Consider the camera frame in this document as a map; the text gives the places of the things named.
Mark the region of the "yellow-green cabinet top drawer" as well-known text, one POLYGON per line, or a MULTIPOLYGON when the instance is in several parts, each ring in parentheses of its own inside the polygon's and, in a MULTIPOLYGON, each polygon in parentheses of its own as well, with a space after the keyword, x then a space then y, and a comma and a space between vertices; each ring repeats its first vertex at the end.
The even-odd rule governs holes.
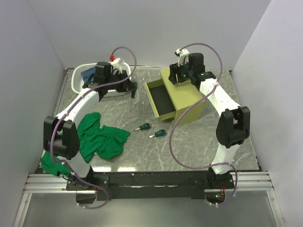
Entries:
POLYGON ((176 109, 162 79, 144 82, 144 88, 150 101, 155 118, 159 121, 173 119, 176 109))

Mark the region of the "green stubby screwdriver orange cap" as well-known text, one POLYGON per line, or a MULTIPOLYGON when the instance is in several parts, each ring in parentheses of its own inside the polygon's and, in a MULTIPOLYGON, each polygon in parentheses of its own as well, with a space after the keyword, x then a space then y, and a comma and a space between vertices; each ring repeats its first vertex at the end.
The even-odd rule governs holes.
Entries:
POLYGON ((151 124, 150 123, 145 123, 143 125, 140 125, 137 129, 134 129, 134 131, 138 131, 138 130, 141 130, 141 131, 144 131, 144 130, 149 130, 151 128, 151 124))

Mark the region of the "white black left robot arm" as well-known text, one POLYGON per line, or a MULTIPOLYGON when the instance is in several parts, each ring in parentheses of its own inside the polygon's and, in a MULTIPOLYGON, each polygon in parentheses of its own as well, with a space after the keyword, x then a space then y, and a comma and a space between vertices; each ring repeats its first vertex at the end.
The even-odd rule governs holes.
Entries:
POLYGON ((87 111, 108 92, 134 91, 136 85, 131 79, 134 70, 120 58, 85 66, 89 71, 85 77, 72 75, 72 82, 80 84, 77 97, 56 116, 45 118, 43 148, 54 163, 68 168, 79 187, 89 190, 95 186, 94 171, 80 154, 77 127, 87 111))

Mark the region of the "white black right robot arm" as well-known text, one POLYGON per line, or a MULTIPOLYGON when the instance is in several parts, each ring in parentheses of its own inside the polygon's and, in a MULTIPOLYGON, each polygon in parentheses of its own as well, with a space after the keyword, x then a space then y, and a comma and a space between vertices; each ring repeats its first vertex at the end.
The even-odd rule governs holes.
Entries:
POLYGON ((216 189, 229 181, 230 163, 240 145, 249 137, 250 110, 236 103, 220 86, 219 79, 205 70, 203 54, 178 49, 175 55, 179 59, 169 66, 170 82, 175 85, 189 80, 207 97, 219 115, 215 132, 218 149, 205 180, 206 184, 216 189))

